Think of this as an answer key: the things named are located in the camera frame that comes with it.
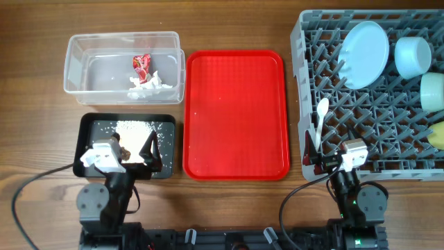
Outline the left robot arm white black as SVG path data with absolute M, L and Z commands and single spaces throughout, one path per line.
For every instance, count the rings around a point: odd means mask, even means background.
M 94 168 L 105 177 L 105 183 L 90 183 L 78 194 L 80 212 L 79 249 L 154 249 L 155 244 L 140 223 L 125 223 L 132 195 L 139 198 L 135 181 L 149 180 L 153 172 L 162 170 L 157 133 L 151 132 L 141 147 L 141 162 L 125 163 L 120 135 L 98 140 L 78 162 Z

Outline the light blue bowl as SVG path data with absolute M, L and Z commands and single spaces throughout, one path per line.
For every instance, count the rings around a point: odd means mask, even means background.
M 395 46 L 395 66 L 403 79 L 426 73 L 432 63 L 432 52 L 423 37 L 402 37 Z

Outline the rice food waste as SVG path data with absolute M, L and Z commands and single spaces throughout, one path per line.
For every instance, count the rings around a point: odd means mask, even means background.
M 163 169 L 173 167 L 175 126 L 172 122 L 139 122 L 97 120 L 92 123 L 89 144 L 108 138 L 113 133 L 120 134 L 120 145 L 130 152 L 124 163 L 140 163 L 139 151 L 152 131 L 157 132 L 157 140 Z

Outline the green bowl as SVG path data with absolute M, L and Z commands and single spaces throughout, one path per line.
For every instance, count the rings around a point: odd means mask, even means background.
M 422 75 L 420 103 L 422 109 L 429 113 L 443 110 L 443 74 L 427 72 Z

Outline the white tissue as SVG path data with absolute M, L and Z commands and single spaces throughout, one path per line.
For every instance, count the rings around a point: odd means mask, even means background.
M 147 75 L 147 82 L 141 83 L 139 78 L 130 77 L 130 82 L 135 86 L 129 89 L 127 96 L 130 99 L 142 99 L 154 94 L 159 94 L 161 90 L 171 89 L 172 86 L 163 84 L 158 72 L 155 71 L 153 75 Z

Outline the white plastic spoon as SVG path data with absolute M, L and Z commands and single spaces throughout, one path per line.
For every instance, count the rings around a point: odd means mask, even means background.
M 316 112 L 318 113 L 318 126 L 316 128 L 316 134 L 315 134 L 315 147 L 317 151 L 320 149 L 321 146 L 321 134 L 323 130 L 323 122 L 326 114 L 328 113 L 329 104 L 330 104 L 329 99 L 323 98 L 320 100 L 320 102 L 316 107 Z

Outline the red snack wrapper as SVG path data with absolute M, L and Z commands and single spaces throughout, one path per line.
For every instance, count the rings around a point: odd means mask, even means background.
M 139 77 L 139 83 L 146 83 L 151 75 L 149 74 L 149 66 L 151 63 L 151 56 L 144 54 L 143 56 L 135 56 L 133 58 L 133 68 Z

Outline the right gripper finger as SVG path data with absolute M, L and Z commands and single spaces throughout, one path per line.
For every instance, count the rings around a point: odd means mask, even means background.
M 321 155 L 317 152 L 309 131 L 305 131 L 305 150 L 302 163 L 305 166 L 313 165 L 314 173 L 321 174 Z
M 356 140 L 361 138 L 361 135 L 355 130 L 352 125 L 347 124 L 346 127 L 349 140 Z

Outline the yellow plastic cup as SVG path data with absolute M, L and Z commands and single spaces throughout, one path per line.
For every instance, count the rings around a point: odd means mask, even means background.
M 444 122 L 433 124 L 429 127 L 432 131 L 428 136 L 428 142 L 439 150 L 444 150 Z

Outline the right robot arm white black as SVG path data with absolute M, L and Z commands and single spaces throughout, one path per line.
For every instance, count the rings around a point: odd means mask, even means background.
M 329 219 L 322 233 L 326 249 L 388 249 L 384 213 L 387 189 L 374 181 L 361 182 L 357 169 L 366 163 L 368 143 L 348 127 L 348 139 L 331 156 L 317 152 L 309 132 L 305 133 L 304 165 L 313 165 L 315 175 L 327 174 L 329 193 L 341 217 Z

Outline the light blue plate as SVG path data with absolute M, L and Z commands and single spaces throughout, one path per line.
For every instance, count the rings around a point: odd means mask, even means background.
M 338 56 L 339 78 L 345 86 L 358 90 L 369 86 L 382 74 L 389 56 L 389 39 L 376 22 L 356 25 L 345 37 Z

